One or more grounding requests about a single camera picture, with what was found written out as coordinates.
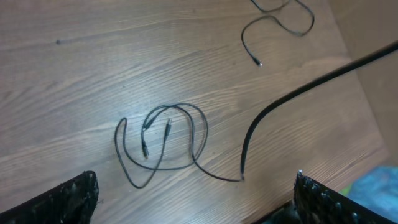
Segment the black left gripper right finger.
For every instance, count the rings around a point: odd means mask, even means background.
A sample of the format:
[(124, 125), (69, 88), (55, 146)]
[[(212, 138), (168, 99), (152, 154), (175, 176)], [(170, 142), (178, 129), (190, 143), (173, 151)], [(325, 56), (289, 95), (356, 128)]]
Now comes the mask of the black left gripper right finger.
[(301, 171), (295, 180), (294, 204), (302, 223), (394, 224)]

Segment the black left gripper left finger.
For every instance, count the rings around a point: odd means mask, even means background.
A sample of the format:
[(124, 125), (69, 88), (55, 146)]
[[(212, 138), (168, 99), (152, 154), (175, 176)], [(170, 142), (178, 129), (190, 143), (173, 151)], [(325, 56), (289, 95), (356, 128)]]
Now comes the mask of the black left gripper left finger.
[(82, 174), (1, 213), (1, 223), (90, 223), (98, 203), (96, 173)]

